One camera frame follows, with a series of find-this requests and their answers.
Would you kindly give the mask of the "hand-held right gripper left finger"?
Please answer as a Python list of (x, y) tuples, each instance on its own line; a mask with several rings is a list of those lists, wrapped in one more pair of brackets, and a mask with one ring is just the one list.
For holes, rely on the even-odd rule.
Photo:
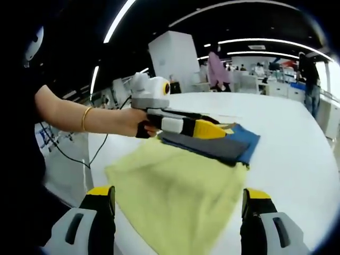
[(115, 187), (91, 189), (78, 208), (71, 208), (53, 226), (44, 254), (113, 254)]

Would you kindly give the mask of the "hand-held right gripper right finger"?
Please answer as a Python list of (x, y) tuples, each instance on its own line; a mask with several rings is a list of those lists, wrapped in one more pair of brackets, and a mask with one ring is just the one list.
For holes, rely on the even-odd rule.
[(300, 227), (260, 190), (243, 190), (240, 236), (242, 254), (310, 253)]

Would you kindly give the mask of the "person's left hand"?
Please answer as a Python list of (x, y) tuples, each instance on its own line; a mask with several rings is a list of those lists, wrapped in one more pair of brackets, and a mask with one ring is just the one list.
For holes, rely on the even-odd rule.
[(123, 125), (123, 135), (136, 138), (154, 137), (159, 131), (153, 126), (148, 118), (147, 113), (134, 108), (121, 110)]

